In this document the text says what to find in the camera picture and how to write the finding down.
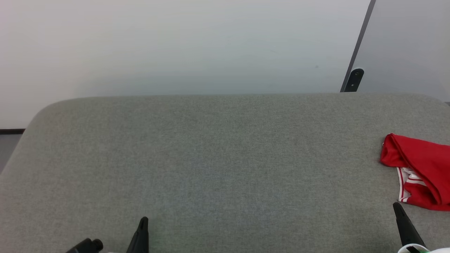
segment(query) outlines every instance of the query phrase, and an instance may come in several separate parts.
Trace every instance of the white stripe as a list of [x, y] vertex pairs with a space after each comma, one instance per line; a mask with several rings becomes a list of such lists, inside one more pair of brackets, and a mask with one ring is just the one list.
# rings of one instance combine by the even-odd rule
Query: white stripe
[[410, 184], [419, 184], [419, 185], [427, 186], [424, 181], [406, 180], [406, 182], [410, 183]]
[[398, 194], [398, 201], [401, 201], [401, 193], [403, 192], [403, 181], [401, 180], [401, 169], [397, 167], [398, 181], [400, 182], [400, 193]]

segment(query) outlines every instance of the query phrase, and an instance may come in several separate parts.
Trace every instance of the gray fabric surface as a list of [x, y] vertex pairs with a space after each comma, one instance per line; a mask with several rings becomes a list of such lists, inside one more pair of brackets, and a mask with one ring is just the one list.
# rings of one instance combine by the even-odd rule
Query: gray fabric surface
[[22, 135], [0, 135], [0, 173], [14, 151]]
[[[0, 252], [65, 252], [86, 237], [150, 250], [396, 252], [391, 132], [450, 145], [448, 105], [421, 95], [76, 99], [41, 111], [0, 174]], [[427, 246], [450, 212], [404, 205]]]

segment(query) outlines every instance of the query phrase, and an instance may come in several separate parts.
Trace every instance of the red cloth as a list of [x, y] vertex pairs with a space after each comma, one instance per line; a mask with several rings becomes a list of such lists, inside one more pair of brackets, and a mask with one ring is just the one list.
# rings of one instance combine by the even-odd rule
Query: red cloth
[[425, 183], [404, 183], [411, 194], [408, 204], [450, 211], [450, 146], [389, 134], [380, 161], [389, 167], [409, 167]]

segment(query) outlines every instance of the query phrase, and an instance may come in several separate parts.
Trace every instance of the white wall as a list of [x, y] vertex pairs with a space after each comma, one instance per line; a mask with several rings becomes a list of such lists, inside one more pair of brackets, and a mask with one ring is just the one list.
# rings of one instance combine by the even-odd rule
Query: white wall
[[377, 0], [353, 68], [358, 91], [450, 101], [450, 1]]
[[338, 92], [369, 0], [4, 0], [0, 129], [107, 95]]

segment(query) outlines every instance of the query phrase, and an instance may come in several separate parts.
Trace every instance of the black bracket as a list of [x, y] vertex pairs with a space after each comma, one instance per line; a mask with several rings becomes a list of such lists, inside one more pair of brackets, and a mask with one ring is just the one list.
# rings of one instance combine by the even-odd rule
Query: black bracket
[[344, 92], [355, 92], [360, 86], [361, 79], [363, 78], [364, 70], [357, 68], [352, 70], [348, 77], [347, 84], [345, 85]]

